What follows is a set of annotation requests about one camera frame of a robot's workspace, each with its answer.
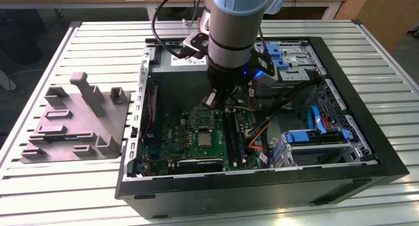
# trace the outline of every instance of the floor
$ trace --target floor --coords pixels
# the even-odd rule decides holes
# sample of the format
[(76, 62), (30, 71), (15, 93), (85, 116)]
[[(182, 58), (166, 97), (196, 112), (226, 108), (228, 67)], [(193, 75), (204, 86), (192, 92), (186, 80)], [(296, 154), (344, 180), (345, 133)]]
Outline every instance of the floor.
[[(190, 9), (192, 8), (174, 10), (165, 8), (162, 9), (164, 11), (158, 19), (180, 20), (181, 17), (190, 19)], [(42, 57), (35, 63), (21, 66), (13, 63), (2, 51), (0, 51), (0, 67), (7, 75), (22, 70), (45, 69), (71, 21), (148, 21), (146, 11), (141, 8), (65, 9), (62, 13), (63, 17), (57, 19), (50, 9), (38, 10), (46, 32), (35, 37), (37, 46), (42, 53)], [(390, 55), (408, 72), (414, 82), (419, 83), (419, 39), (414, 39), (412, 34), (406, 34)], [(19, 86), (19, 90), (15, 93), (10, 93), (0, 88), (0, 147), (14, 125), (39, 77), (41, 72), (38, 71), (19, 73), (11, 77), (14, 83)]]

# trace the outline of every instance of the green circuit board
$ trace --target green circuit board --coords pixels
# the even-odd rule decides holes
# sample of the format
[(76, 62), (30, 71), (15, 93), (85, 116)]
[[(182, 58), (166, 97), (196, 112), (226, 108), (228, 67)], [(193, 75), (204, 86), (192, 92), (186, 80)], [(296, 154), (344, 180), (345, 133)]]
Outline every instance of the green circuit board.
[[(236, 113), (240, 129), (250, 126), (245, 111)], [(222, 112), (194, 108), (184, 113), (164, 114), (162, 143), (158, 158), (150, 162), (154, 175), (168, 174), (168, 163), (185, 159), (221, 159), (222, 171), (248, 170), (257, 167), (256, 155), (245, 156), (245, 165), (232, 166), (228, 160)]]

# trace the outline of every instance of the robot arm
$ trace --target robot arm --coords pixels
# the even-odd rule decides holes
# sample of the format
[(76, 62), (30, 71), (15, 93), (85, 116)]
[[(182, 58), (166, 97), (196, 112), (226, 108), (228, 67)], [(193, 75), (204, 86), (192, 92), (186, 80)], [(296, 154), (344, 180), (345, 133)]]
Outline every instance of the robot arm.
[[(262, 14), (265, 12), (277, 13), (282, 1), (205, 0), (205, 9), (210, 14), (208, 79), (212, 88), (209, 95), (202, 100), (202, 105), (208, 108), (221, 107), (240, 84), (244, 69), (248, 68), (252, 55), (256, 54), (253, 45)], [(269, 66), (268, 56), (262, 61), (268, 61), (266, 65)]]
[[(208, 56), (208, 79), (210, 91), (201, 104), (209, 109), (220, 109), (236, 87), (257, 70), (273, 74), (273, 63), (266, 53), (254, 50), (254, 40), (260, 29), (262, 14), (278, 12), (284, 0), (205, 0), (204, 17), (209, 20), (209, 31), (205, 23), (182, 41), (185, 48), (180, 53), (166, 49), (176, 57), (202, 58)], [(161, 39), (153, 30), (158, 43)]]

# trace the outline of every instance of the blue drive bracket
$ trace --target blue drive bracket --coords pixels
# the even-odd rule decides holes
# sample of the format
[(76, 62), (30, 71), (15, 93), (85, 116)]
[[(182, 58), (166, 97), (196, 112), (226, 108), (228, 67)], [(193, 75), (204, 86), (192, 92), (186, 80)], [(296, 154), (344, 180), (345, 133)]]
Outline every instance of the blue drive bracket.
[(266, 51), (270, 55), (273, 65), (277, 70), (286, 70), (289, 67), (289, 64), (282, 59), (282, 51), (277, 47), (277, 44), (266, 43)]
[(292, 139), (294, 142), (308, 142), (309, 141), (306, 131), (292, 131), (289, 133), (290, 133), (290, 136), (292, 136)]
[(325, 134), (325, 129), (322, 127), (321, 124), (321, 119), (320, 119), (320, 112), (318, 112), (318, 108), (314, 105), (310, 105), (308, 107), (308, 111), (306, 111), (306, 123), (308, 123), (308, 129), (313, 129), (313, 118), (314, 118), (314, 125), (316, 128), (320, 130), (321, 134)]
[(349, 132), (348, 132), (345, 129), (341, 129), (341, 130), (340, 130), (340, 133), (341, 133), (342, 138), (344, 138), (345, 140), (349, 140), (349, 139), (350, 139)]

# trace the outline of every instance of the white table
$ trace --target white table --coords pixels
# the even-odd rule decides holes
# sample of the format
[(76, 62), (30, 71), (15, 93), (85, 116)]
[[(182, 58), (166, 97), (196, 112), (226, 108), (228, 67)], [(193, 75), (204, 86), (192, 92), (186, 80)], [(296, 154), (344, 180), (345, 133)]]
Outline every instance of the white table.
[[(185, 37), (180, 22), (156, 25), (162, 37)], [(410, 174), (337, 205), (174, 218), (146, 222), (113, 198), (118, 159), (21, 164), (21, 143), (35, 127), (49, 85), (76, 90), (71, 72), (88, 73), (101, 91), (134, 91), (149, 22), (70, 27), (0, 151), (0, 225), (332, 225), (419, 222), (419, 88), (361, 25), (350, 21), (264, 21), (265, 36), (321, 36)]]

